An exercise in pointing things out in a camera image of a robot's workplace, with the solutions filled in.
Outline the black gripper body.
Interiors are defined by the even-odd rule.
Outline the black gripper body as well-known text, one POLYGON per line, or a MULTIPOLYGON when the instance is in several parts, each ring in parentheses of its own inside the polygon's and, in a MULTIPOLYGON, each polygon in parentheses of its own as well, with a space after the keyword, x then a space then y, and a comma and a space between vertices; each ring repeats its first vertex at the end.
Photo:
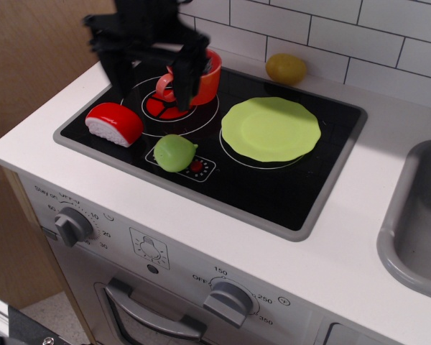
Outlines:
POLYGON ((186 54, 202 55, 209 37, 179 18, 184 1, 115 1, 113 14, 89 14, 91 49, 103 63, 157 60, 172 63, 186 54))

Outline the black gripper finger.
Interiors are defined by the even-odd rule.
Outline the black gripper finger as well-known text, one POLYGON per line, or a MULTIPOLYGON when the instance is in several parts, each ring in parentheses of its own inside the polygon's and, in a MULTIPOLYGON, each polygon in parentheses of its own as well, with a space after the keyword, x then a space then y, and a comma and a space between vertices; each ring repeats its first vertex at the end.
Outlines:
POLYGON ((102 48, 98 50, 101 65, 112 88, 123 98, 136 85, 133 64, 142 61, 143 53, 132 48, 102 48))
POLYGON ((190 108, 191 101, 199 92, 200 78, 209 63, 207 46, 206 42, 184 45, 171 64, 174 76, 172 87, 177 107, 181 111, 190 108))

